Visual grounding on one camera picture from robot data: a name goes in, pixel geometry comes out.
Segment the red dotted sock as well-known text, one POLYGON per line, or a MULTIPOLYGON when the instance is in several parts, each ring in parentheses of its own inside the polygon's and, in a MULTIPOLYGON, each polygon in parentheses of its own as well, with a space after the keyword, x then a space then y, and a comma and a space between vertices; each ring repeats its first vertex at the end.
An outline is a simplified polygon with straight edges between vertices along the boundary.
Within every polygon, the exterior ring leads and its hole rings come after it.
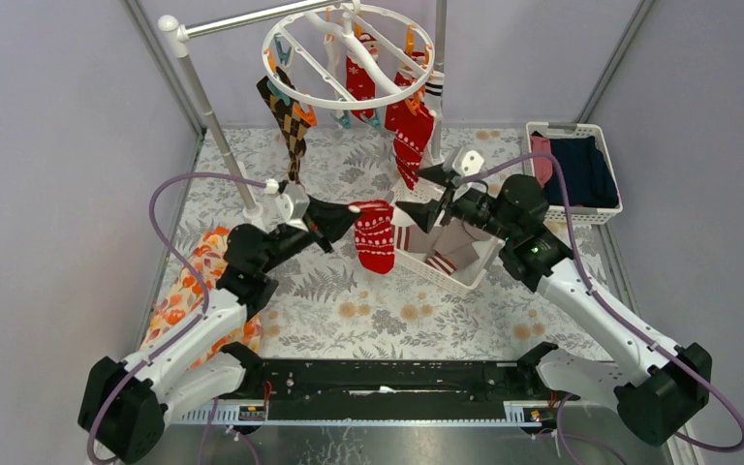
POLYGON ((396 166, 406 187, 414 190, 419 181, 418 170, 423 154, 435 128, 437 113, 420 104, 412 108, 403 103, 395 123, 393 150, 396 166))

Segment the white sock with black stripes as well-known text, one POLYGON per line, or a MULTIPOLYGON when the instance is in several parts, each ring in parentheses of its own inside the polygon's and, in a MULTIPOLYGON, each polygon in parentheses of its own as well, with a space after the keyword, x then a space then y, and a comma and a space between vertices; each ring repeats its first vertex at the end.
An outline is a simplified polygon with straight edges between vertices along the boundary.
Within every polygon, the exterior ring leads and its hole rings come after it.
POLYGON ((437 118, 443 118, 444 86, 445 75, 438 71, 433 71, 424 84, 423 103, 437 118))

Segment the white round clip hanger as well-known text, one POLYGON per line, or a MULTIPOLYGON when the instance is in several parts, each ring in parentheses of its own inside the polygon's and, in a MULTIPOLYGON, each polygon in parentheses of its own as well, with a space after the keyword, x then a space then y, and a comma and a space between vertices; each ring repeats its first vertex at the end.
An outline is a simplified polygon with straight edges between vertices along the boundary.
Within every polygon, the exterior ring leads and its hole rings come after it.
POLYGON ((393 10, 360 1, 286 5, 262 49, 268 87, 281 99, 347 112, 420 99, 436 61, 435 44, 421 26, 393 10), (288 70, 295 59, 333 95, 297 89, 288 70))

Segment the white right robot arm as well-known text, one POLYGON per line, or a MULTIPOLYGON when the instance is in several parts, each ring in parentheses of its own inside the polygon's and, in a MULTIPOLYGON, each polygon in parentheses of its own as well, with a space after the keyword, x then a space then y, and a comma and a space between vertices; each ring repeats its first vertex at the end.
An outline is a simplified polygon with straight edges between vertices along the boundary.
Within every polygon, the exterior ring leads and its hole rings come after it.
POLYGON ((707 405, 711 355, 698 343, 683 347, 661 334, 595 284, 577 253, 545 225, 548 203, 534 177, 513 174, 491 196, 460 190, 439 166, 420 175, 444 186, 443 194, 428 202, 397 201, 398 209, 425 231, 456 219, 503 240, 499 259, 507 273, 569 315, 612 358, 597 362, 547 347, 518 370, 522 394, 575 394, 615 411, 650 446, 663 445, 707 405))

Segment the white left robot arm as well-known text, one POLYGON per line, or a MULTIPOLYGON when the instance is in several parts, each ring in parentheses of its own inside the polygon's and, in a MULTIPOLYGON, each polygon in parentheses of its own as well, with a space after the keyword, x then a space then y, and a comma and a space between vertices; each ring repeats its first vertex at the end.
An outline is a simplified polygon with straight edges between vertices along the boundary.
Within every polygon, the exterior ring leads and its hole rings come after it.
POLYGON ((263 310, 278 287, 271 269, 316 244, 329 253, 361 215, 351 204, 309 196, 280 199, 283 223, 272 231, 249 223, 231 229, 226 263, 212 288, 201 289, 201 304, 165 335, 115 361, 106 356, 91 368, 78 414, 88 433, 87 452, 102 463, 95 446, 111 451, 108 463, 135 463, 159 442, 165 430, 206 402, 233 392, 248 398, 261 388, 254 353, 240 343, 212 346, 263 310))

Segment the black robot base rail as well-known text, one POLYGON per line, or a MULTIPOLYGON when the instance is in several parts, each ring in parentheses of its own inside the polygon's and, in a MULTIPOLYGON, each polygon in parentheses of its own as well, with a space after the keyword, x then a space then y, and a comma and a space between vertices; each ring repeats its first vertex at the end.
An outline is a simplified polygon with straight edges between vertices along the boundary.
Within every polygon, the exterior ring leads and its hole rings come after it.
POLYGON ((267 358, 221 397, 238 425, 530 426, 553 420, 564 392, 525 361, 267 358))

